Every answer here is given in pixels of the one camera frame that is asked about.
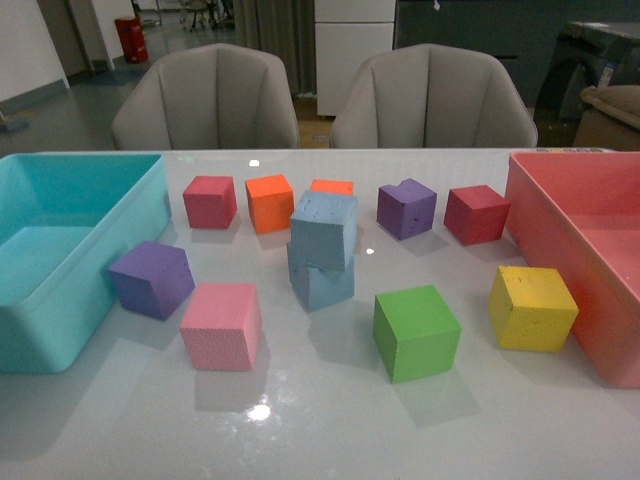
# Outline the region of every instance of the chair backrest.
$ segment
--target chair backrest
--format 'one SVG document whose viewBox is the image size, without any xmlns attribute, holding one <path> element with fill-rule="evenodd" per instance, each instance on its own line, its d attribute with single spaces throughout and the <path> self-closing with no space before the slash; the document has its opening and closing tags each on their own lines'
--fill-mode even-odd
<svg viewBox="0 0 640 480">
<path fill-rule="evenodd" d="M 213 44 L 156 61 L 112 124 L 121 150 L 295 148 L 298 123 L 282 61 Z"/>
<path fill-rule="evenodd" d="M 534 147 L 537 130 L 497 59 L 422 44 L 362 64 L 331 140 L 336 148 Z"/>
</svg>

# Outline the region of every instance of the stacked blue cubes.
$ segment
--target stacked blue cubes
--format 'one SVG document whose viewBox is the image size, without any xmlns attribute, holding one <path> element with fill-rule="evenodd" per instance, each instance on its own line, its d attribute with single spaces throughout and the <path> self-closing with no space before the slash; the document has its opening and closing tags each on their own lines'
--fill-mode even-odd
<svg viewBox="0 0 640 480">
<path fill-rule="evenodd" d="M 289 280 L 308 311 L 354 295 L 358 199 L 306 191 L 291 216 Z"/>
</svg>

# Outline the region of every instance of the block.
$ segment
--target block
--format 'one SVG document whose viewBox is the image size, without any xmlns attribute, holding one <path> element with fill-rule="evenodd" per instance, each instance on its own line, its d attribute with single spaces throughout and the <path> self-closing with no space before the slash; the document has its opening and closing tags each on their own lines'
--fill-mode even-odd
<svg viewBox="0 0 640 480">
<path fill-rule="evenodd" d="M 510 204 L 487 185 L 453 188 L 444 225 L 463 245 L 499 240 Z"/>
<path fill-rule="evenodd" d="M 180 324 L 196 370 L 251 370 L 262 331 L 254 283 L 201 283 Z"/>
<path fill-rule="evenodd" d="M 142 242 L 108 269 L 123 308 L 166 320 L 195 288 L 182 248 Z"/>
<path fill-rule="evenodd" d="M 298 299 L 309 312 L 353 297 L 355 292 L 355 256 L 351 255 L 344 272 L 310 267 L 300 261 L 295 246 L 287 244 L 289 280 Z"/>
<path fill-rule="evenodd" d="M 375 297 L 373 337 L 392 383 L 451 370 L 461 331 L 434 286 Z"/>
<path fill-rule="evenodd" d="M 500 348 L 558 352 L 578 307 L 555 268 L 499 267 L 489 316 Z"/>
<path fill-rule="evenodd" d="M 431 230 L 437 195 L 408 178 L 378 189 L 377 221 L 398 240 Z"/>
<path fill-rule="evenodd" d="M 326 180 L 323 178 L 316 178 L 311 182 L 309 190 L 313 192 L 353 195 L 353 182 L 347 180 Z"/>
<path fill-rule="evenodd" d="M 252 178 L 245 182 L 249 216 L 256 234 L 289 228 L 293 189 L 284 175 Z"/>
<path fill-rule="evenodd" d="M 233 177 L 198 175 L 182 197 L 191 228 L 229 228 L 238 211 Z"/>
<path fill-rule="evenodd" d="M 358 233 L 358 199 L 307 190 L 291 216 L 291 242 L 300 262 L 344 272 Z"/>
</svg>

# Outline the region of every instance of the teal container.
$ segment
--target teal container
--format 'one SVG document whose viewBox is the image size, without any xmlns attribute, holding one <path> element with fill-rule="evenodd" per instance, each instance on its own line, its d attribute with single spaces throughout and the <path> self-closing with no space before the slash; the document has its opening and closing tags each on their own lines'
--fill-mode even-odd
<svg viewBox="0 0 640 480">
<path fill-rule="evenodd" d="M 69 367 L 115 300 L 109 265 L 170 217 L 159 154 L 0 160 L 0 372 Z"/>
</svg>

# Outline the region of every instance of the red container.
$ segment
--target red container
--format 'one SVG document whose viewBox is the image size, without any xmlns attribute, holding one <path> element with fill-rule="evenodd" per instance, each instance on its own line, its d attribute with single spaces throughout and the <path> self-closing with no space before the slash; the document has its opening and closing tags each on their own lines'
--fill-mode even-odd
<svg viewBox="0 0 640 480">
<path fill-rule="evenodd" d="M 514 153 L 506 227 L 530 266 L 557 268 L 598 374 L 640 388 L 640 152 Z"/>
<path fill-rule="evenodd" d="M 127 63 L 140 63 L 149 59 L 147 45 L 144 42 L 140 19 L 137 17 L 117 18 L 115 20 L 118 37 Z"/>
</svg>

